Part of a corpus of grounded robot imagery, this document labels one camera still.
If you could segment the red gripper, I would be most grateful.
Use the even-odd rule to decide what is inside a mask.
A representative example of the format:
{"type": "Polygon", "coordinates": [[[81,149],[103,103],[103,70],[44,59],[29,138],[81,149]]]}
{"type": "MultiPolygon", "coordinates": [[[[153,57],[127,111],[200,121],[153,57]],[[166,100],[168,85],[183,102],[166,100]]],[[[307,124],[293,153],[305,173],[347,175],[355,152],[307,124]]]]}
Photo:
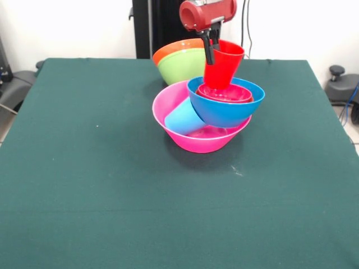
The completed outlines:
{"type": "Polygon", "coordinates": [[[179,17],[182,25],[188,31],[199,32],[199,37],[204,43],[208,65],[215,63],[214,49],[220,50],[221,22],[228,22],[233,19],[236,12],[236,0],[183,1],[181,3],[179,17]]]}

